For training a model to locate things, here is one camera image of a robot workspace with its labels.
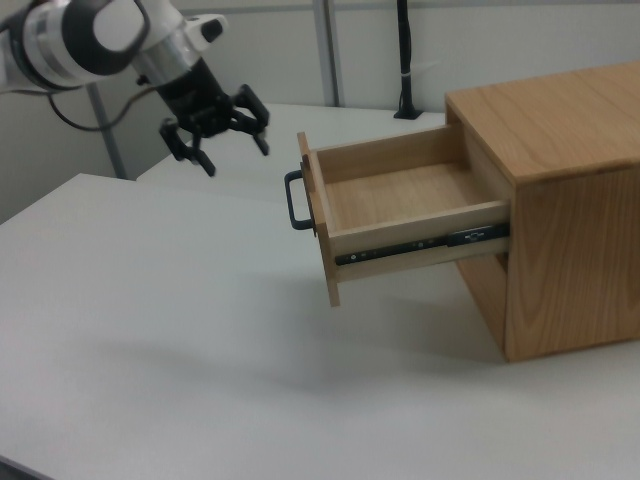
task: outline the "black stand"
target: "black stand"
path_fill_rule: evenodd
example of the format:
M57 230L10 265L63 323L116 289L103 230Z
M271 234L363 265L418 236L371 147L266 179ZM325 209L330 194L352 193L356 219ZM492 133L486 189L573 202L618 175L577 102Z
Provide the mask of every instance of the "black stand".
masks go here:
M398 0L398 33L400 35L400 69L402 73L402 95L394 118L415 120L422 114L413 106L411 93L411 28L407 0Z

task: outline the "wooden cabinet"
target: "wooden cabinet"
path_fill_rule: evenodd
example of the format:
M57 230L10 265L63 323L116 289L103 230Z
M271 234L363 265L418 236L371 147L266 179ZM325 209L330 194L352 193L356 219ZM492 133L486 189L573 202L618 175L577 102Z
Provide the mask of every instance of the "wooden cabinet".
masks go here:
M640 336L640 63L452 92L447 125L310 150L338 284L457 261L510 361Z

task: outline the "cabinet top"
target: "cabinet top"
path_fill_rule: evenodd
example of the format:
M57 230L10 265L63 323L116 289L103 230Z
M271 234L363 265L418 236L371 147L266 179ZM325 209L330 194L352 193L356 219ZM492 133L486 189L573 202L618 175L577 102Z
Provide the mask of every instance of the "cabinet top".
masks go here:
M640 62L447 94L514 185L640 164Z

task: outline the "wood grain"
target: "wood grain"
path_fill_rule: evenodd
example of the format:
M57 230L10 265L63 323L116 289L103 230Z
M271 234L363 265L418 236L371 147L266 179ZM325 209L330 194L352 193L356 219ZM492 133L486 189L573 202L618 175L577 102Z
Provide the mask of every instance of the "wood grain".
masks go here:
M471 228L508 223L510 214L511 205L508 201L488 202L406 221L344 230L329 235L329 241L336 255L347 255L360 250L372 250L441 237Z
M461 124L317 150L327 184L464 159Z
M511 200L515 195L513 186L468 129L464 132L464 144L467 162L478 188L483 189L487 198L492 200Z
M640 337L640 168L519 189L506 355Z
M452 92L461 120L513 185L640 164L640 62Z
M458 262L458 270L494 340L504 352L507 319L507 271L500 257L488 255Z
M332 307L339 307L340 292L338 290L338 282L336 279L337 272L336 264L334 262L335 255L333 254L331 244L329 243L329 230L327 228L324 208L316 186L317 182L313 176L311 165L311 158L313 158L313 155L309 150L306 136L304 134L298 135L298 141L300 145L300 153L302 155L302 177L305 188L307 189L307 199L309 201L309 208L311 209L314 221L314 232L318 237L318 243L320 245L320 254L322 256L322 266L324 268L325 279L327 281L329 302Z
M488 201L464 164L444 163L326 185L335 231L410 220Z

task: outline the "white wall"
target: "white wall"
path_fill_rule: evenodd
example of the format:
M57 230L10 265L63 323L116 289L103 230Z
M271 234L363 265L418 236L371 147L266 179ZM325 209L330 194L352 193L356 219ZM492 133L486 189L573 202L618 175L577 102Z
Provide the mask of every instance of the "white wall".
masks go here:
M336 3L346 106L397 108L395 10ZM433 62L414 78L414 103L430 111L450 90L640 59L639 4L412 8L409 17L414 70Z
M174 1L183 9L206 6L208 10L233 6L264 7L264 2ZM311 2L278 1L279 6L307 5L309 8L272 13L231 13L230 29L204 55L209 67L227 93L249 84L264 102L324 105L325 95ZM100 85L110 116L127 97L138 90L135 73L128 70ZM137 178L169 151L158 135L163 118L170 115L157 96L137 104L121 126L114 130L130 178Z
M3 0L0 18L26 1ZM95 125L85 90L64 94L60 108ZM43 98L0 96L0 223L78 173L113 176L99 134L81 133L59 121Z

